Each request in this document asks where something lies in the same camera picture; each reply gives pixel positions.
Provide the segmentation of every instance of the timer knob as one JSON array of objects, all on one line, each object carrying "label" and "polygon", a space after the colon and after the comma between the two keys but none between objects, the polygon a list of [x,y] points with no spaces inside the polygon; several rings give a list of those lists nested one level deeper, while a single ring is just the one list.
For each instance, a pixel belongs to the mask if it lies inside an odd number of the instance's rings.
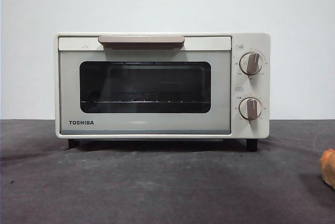
[{"label": "timer knob", "polygon": [[260,116],[262,105],[255,98],[246,98],[240,103],[239,110],[243,118],[254,120]]},{"label": "timer knob", "polygon": [[262,68],[263,60],[258,53],[248,53],[241,57],[240,69],[246,75],[257,74]]}]

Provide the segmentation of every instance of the bread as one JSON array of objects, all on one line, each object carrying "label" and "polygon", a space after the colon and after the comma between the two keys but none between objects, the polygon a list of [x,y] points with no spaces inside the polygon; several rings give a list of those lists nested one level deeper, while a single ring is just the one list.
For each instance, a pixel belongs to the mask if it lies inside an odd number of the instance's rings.
[{"label": "bread", "polygon": [[335,189],[335,149],[325,151],[319,161],[322,179]]}]

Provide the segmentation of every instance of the dark gray surface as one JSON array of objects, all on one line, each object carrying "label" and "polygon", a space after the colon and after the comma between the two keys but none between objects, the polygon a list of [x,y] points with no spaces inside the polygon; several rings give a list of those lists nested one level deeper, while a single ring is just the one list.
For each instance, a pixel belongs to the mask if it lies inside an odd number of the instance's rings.
[{"label": "dark gray surface", "polygon": [[2,120],[1,219],[9,223],[335,223],[318,160],[335,120],[272,121],[248,153],[225,142],[84,142],[50,120]]}]

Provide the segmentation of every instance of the white toaster oven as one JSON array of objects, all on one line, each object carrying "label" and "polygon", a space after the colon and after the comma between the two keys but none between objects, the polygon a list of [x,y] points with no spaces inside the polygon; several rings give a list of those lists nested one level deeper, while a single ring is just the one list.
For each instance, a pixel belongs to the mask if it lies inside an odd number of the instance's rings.
[{"label": "white toaster oven", "polygon": [[269,135],[265,33],[59,33],[55,127],[69,139]]}]

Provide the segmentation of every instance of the black foot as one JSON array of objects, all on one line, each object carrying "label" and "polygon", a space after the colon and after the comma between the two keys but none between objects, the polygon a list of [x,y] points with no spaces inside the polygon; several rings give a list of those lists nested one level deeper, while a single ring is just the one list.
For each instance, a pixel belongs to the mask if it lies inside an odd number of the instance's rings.
[{"label": "black foot", "polygon": [[257,143],[258,143],[258,139],[247,139],[247,150],[249,152],[256,152]]},{"label": "black foot", "polygon": [[79,145],[79,140],[69,139],[69,149],[75,148]]}]

